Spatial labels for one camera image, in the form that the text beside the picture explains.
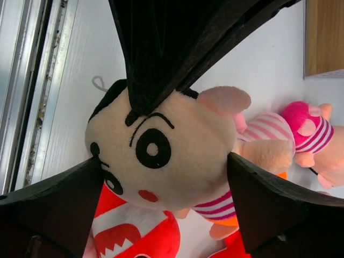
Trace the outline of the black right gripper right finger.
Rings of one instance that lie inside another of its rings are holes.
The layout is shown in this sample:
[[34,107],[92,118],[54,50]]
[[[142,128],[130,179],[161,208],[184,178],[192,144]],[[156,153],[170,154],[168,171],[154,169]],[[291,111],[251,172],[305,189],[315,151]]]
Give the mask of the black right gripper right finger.
[[243,245],[251,257],[343,257],[343,199],[227,157]]

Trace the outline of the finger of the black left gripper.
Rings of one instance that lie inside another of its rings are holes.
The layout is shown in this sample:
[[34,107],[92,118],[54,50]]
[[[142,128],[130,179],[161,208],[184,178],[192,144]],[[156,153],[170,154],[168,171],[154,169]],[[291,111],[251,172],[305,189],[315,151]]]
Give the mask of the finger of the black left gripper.
[[110,1],[124,53],[128,95],[149,114],[190,87],[288,0]]

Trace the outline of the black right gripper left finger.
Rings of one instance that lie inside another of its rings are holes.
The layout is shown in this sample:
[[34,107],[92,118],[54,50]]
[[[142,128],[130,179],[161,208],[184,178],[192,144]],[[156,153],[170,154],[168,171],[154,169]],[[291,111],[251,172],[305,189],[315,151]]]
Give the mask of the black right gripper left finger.
[[103,185],[98,158],[1,196],[1,257],[82,257]]

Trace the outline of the boy doll orange pants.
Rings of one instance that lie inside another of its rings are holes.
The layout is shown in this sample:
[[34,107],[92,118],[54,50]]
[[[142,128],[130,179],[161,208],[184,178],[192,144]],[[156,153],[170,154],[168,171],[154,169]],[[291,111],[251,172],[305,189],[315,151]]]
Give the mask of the boy doll orange pants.
[[107,89],[85,131],[100,159],[106,186],[123,200],[183,219],[190,210],[212,223],[216,240],[239,229],[227,179],[236,153],[278,175],[292,164],[293,142],[275,127],[251,140],[243,135],[248,93],[230,86],[173,91],[153,112],[131,110],[125,80]]

